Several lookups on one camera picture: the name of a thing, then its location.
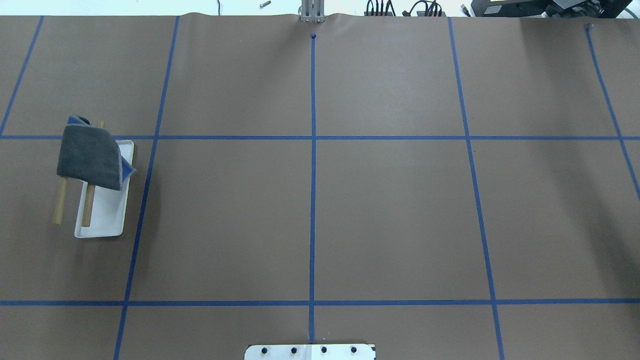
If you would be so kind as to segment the aluminium frame post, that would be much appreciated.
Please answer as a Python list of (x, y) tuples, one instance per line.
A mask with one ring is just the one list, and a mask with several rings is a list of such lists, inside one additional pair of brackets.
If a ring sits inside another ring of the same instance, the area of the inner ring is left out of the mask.
[(302, 23), (324, 23), (326, 21), (325, 1), (302, 0), (299, 15)]

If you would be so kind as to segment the black usb hub lower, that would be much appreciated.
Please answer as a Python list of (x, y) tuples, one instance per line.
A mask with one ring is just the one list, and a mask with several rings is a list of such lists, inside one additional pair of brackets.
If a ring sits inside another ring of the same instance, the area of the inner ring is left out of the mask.
[(402, 15), (410, 18), (443, 18), (446, 16), (442, 4), (438, 0), (416, 0), (409, 9), (403, 10)]

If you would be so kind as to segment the black monitor stand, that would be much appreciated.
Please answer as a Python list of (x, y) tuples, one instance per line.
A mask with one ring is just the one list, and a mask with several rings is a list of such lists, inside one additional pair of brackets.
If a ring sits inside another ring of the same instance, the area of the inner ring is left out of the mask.
[(631, 0), (472, 0), (477, 18), (615, 19)]

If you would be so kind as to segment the white towel rack with rods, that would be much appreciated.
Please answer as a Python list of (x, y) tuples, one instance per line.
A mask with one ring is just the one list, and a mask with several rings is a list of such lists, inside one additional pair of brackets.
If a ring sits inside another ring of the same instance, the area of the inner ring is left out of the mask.
[[(102, 122), (99, 124), (91, 124), (105, 129), (105, 125)], [(135, 150), (134, 142), (130, 139), (115, 139), (115, 141), (118, 144), (122, 155), (128, 161), (131, 161), (133, 166)], [(54, 212), (52, 215), (52, 223), (54, 225), (60, 225), (63, 221), (64, 210), (66, 207), (67, 183), (69, 180), (76, 180), (76, 178), (57, 176), (59, 178), (59, 182), (55, 194)], [(77, 239), (96, 239), (103, 237), (118, 237), (123, 233), (130, 188), (130, 178), (126, 180), (123, 189), (120, 191), (95, 186), (77, 179), (82, 182), (82, 189), (80, 200), (78, 201), (74, 237)]]

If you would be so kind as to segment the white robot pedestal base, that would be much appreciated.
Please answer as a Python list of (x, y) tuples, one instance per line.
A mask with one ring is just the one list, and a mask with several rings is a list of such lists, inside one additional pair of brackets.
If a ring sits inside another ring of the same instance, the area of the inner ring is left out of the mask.
[(245, 360), (375, 360), (374, 344), (256, 344), (247, 347)]

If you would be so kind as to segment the black usb hub upper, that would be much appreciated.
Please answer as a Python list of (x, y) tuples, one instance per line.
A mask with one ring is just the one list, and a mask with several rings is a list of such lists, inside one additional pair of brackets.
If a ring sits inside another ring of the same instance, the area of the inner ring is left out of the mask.
[(395, 17), (392, 0), (368, 0), (365, 5), (365, 17)]

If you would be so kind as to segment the black usb hub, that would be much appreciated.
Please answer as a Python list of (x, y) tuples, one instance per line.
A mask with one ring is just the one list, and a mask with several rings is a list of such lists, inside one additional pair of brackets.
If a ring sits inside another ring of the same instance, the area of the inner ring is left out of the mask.
[(403, 10), (402, 15), (410, 18), (443, 18), (446, 16), (442, 4), (438, 0), (416, 0), (409, 9)]
[(392, 0), (368, 0), (365, 5), (365, 17), (395, 17)]

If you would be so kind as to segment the grey microfibre towel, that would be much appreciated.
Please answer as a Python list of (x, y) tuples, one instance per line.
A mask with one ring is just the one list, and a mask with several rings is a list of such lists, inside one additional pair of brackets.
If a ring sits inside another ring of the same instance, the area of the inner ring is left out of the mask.
[(121, 191), (137, 172), (104, 128), (78, 115), (68, 117), (62, 132), (55, 173), (90, 185)]

